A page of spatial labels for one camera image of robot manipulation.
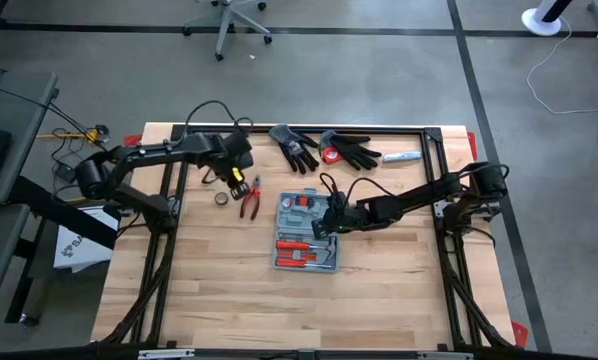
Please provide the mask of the white cardboard box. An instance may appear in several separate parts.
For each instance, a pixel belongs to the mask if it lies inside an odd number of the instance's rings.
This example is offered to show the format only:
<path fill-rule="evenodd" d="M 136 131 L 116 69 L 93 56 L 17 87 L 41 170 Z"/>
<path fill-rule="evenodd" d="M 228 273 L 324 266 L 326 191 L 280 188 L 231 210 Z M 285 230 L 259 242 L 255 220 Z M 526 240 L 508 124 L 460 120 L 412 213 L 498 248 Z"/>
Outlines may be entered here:
<path fill-rule="evenodd" d="M 119 220 L 107 214 L 103 206 L 84 207 L 80 210 L 106 224 L 115 233 L 119 229 Z M 70 269 L 72 273 L 109 261 L 113 255 L 112 249 L 78 235 L 64 226 L 58 228 L 55 250 L 53 268 Z"/>

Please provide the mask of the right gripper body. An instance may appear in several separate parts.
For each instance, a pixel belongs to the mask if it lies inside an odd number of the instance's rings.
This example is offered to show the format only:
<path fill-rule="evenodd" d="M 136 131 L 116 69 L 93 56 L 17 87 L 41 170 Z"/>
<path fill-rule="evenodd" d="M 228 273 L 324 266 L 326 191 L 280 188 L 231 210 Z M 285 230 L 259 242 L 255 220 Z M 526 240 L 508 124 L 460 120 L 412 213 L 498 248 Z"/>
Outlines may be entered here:
<path fill-rule="evenodd" d="M 330 198 L 328 206 L 323 216 L 323 227 L 327 233 L 360 231 L 367 220 L 364 207 L 350 206 L 339 198 Z"/>

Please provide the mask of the red handled screwdriver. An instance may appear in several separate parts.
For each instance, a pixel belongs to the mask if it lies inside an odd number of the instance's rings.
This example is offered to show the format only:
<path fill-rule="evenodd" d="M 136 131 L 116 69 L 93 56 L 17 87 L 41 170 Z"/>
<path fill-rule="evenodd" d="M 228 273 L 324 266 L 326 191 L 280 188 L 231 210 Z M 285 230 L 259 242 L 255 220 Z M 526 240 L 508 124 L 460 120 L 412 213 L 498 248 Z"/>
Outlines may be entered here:
<path fill-rule="evenodd" d="M 325 264 L 317 264 L 311 263 L 304 260 L 294 260 L 290 258 L 277 258 L 275 260 L 275 265 L 278 267 L 288 267 L 288 268 L 307 268 L 307 269 L 324 269 L 324 270 L 333 270 L 333 266 L 325 265 Z"/>

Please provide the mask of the grey utility knife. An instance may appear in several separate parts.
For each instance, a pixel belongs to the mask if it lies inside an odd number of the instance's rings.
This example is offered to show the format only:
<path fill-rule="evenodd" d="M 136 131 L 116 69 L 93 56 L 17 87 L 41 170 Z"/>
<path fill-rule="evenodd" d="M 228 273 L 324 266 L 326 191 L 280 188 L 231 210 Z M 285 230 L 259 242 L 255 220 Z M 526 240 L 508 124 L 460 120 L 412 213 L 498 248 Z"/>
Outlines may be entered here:
<path fill-rule="evenodd" d="M 419 160 L 422 157 L 419 151 L 390 153 L 383 156 L 383 163 L 403 163 L 408 161 Z"/>

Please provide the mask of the black diagonal bar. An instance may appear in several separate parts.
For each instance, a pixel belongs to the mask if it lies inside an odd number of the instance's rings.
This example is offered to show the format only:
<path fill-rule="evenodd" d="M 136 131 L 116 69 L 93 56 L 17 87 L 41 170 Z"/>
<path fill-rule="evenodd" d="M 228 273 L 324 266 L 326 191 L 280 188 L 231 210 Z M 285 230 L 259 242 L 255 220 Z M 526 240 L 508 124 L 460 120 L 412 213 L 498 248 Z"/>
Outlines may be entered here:
<path fill-rule="evenodd" d="M 113 228 L 56 198 L 45 188 L 23 176 L 15 180 L 8 201 L 25 204 L 35 214 L 108 249 L 114 249 L 117 232 Z"/>

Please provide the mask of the red handled pliers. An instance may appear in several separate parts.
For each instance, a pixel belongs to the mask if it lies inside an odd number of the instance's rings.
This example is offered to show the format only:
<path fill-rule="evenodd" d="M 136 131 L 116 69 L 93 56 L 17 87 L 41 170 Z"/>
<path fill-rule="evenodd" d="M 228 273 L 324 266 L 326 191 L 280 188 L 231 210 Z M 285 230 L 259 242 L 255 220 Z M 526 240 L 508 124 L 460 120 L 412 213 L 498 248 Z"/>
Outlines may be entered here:
<path fill-rule="evenodd" d="M 250 219 L 254 220 L 257 217 L 261 195 L 261 177 L 256 175 L 250 186 L 250 192 L 243 199 L 240 206 L 240 217 L 244 218 L 248 204 L 252 202 L 254 204 L 253 211 L 250 214 Z"/>

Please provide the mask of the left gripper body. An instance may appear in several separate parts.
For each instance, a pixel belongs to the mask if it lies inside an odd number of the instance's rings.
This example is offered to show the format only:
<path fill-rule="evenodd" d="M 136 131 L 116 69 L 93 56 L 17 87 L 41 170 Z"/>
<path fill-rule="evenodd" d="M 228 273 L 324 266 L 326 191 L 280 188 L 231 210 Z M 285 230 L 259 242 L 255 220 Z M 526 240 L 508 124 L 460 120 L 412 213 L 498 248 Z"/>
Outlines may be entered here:
<path fill-rule="evenodd" d="M 238 152 L 221 152 L 218 155 L 218 177 L 226 183 L 240 183 L 245 181 L 244 170 L 252 167 L 254 164 L 251 150 Z M 237 181 L 234 178 L 232 169 L 238 168 L 242 173 L 243 180 Z"/>

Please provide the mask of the black work glove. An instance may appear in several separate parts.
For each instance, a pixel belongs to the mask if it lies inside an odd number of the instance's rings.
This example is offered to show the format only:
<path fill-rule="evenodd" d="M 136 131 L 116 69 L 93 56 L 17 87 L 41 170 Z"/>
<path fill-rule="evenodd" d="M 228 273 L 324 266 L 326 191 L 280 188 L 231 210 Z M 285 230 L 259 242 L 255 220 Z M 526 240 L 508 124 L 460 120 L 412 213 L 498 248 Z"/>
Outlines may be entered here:
<path fill-rule="evenodd" d="M 332 148 L 353 169 L 372 170 L 378 166 L 375 159 L 380 158 L 382 154 L 363 146 L 369 141 L 369 136 L 348 136 L 327 130 L 321 135 L 319 150 L 320 154 L 325 156 L 326 150 Z"/>
<path fill-rule="evenodd" d="M 314 172 L 319 166 L 319 162 L 307 150 L 307 146 L 318 147 L 318 143 L 312 138 L 293 131 L 287 124 L 272 127 L 268 135 L 277 142 L 293 172 L 300 174 L 305 174 L 308 170 Z"/>

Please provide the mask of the grey plastic tool case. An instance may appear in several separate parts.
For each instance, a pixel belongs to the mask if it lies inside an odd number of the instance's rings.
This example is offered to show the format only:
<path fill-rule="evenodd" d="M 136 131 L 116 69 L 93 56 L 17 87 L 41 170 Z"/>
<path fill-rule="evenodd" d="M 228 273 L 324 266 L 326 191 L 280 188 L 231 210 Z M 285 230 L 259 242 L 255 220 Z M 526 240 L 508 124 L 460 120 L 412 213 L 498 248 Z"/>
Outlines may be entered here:
<path fill-rule="evenodd" d="M 308 209 L 303 206 L 296 204 L 297 196 L 308 196 L 315 200 L 315 205 Z M 294 199 L 294 206 L 290 210 L 284 211 L 281 207 L 281 201 L 286 197 L 292 197 Z M 287 270 L 287 271 L 298 271 L 298 272 L 314 272 L 324 274 L 334 274 L 339 270 L 339 235 L 336 233 L 330 234 L 327 238 L 315 240 L 313 237 L 313 231 L 311 222 L 315 219 L 322 219 L 326 210 L 328 209 L 327 196 L 317 194 L 314 189 L 306 188 L 303 192 L 282 192 L 279 195 L 276 227 L 274 232 L 273 249 L 272 249 L 272 267 L 276 270 Z M 326 241 L 333 239 L 336 243 L 336 250 L 333 255 L 327 260 L 316 260 L 315 262 L 307 261 L 317 264 L 325 264 L 333 266 L 333 270 L 324 269 L 307 269 L 307 268 L 288 268 L 278 267 L 275 265 L 275 260 L 279 257 L 277 250 L 275 249 L 275 243 L 277 241 Z"/>

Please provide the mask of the silver bracket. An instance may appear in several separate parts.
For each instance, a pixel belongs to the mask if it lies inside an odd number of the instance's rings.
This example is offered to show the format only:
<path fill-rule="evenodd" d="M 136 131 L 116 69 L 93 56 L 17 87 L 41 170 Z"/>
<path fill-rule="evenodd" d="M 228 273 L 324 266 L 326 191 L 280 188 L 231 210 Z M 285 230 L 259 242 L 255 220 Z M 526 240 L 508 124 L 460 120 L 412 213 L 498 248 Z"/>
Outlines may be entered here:
<path fill-rule="evenodd" d="M 191 360 L 194 357 L 194 349 L 164 348 L 141 350 L 137 360 Z"/>
<path fill-rule="evenodd" d="M 417 360 L 474 360 L 471 353 L 462 352 L 418 352 Z"/>

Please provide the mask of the white round stand base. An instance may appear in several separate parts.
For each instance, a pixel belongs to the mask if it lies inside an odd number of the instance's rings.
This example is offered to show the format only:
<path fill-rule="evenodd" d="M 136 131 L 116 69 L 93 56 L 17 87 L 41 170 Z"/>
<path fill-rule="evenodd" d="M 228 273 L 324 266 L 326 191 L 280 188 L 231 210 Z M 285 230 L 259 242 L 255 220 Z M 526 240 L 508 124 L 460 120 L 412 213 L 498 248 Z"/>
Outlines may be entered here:
<path fill-rule="evenodd" d="M 561 16 L 573 0 L 542 0 L 537 7 L 525 10 L 521 15 L 523 25 L 539 36 L 556 35 L 564 21 Z"/>

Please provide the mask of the black power adapter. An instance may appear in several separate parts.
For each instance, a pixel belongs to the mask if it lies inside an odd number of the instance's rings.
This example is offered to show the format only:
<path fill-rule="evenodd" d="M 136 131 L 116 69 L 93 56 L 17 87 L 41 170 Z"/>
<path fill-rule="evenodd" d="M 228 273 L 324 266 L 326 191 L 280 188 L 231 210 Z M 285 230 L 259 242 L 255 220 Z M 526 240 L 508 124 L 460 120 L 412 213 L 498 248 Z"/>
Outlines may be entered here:
<path fill-rule="evenodd" d="M 55 164 L 55 167 L 53 168 L 53 174 L 55 177 L 68 184 L 72 184 L 76 179 L 76 172 L 74 168 L 63 162 L 58 162 Z"/>

